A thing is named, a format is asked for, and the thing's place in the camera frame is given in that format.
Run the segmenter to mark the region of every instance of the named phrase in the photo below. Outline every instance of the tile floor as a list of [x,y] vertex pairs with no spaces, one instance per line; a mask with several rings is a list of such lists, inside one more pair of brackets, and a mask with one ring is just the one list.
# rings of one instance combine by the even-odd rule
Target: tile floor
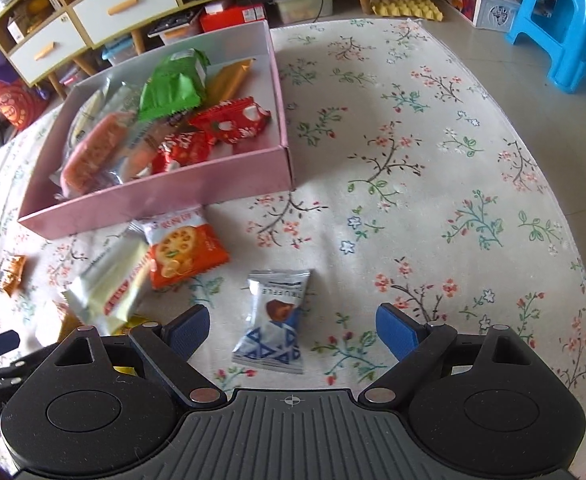
[[[502,107],[547,177],[586,267],[586,94],[568,95],[546,79],[550,58],[532,41],[511,46],[441,3],[444,21],[425,28],[445,43]],[[336,2],[332,19],[362,18]]]

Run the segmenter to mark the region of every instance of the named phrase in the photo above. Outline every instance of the orange biscuit package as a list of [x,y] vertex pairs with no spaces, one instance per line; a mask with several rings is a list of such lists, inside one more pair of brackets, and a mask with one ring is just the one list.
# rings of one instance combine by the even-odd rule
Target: orange biscuit package
[[26,256],[10,254],[0,264],[0,290],[9,296],[18,289],[22,282],[22,271],[26,263]]
[[154,289],[179,283],[228,262],[201,206],[141,220],[151,246]]

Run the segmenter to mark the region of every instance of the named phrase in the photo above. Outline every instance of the crosshair mark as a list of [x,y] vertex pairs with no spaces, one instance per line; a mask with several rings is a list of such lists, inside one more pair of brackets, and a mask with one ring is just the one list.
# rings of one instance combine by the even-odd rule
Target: crosshair mark
[[293,406],[297,406],[300,402],[303,402],[304,399],[300,399],[299,397],[294,395],[289,395],[287,398],[280,400],[283,400],[292,408]]

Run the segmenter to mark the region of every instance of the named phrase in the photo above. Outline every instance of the drawer handle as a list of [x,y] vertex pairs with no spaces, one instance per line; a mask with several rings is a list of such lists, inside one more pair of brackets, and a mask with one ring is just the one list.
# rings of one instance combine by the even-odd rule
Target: drawer handle
[[111,7],[107,12],[109,16],[112,16],[113,14],[118,14],[120,12],[123,12],[124,10],[130,9],[131,7],[137,5],[139,3],[139,0],[126,0],[124,2],[121,2],[120,4],[117,4],[116,6]]
[[55,41],[52,41],[47,46],[45,46],[42,50],[40,50],[37,54],[35,54],[35,57],[33,59],[35,61],[39,61],[40,59],[48,56],[48,54],[50,54],[52,51],[54,51],[56,46],[57,46],[57,43],[55,43]]

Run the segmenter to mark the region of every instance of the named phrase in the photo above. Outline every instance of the blue and white wrapper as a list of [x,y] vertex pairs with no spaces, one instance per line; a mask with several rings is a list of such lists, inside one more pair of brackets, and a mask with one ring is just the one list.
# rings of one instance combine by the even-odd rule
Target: blue and white wrapper
[[233,350],[233,362],[303,373],[297,325],[310,275],[310,270],[254,270],[249,274],[252,311],[247,332]]

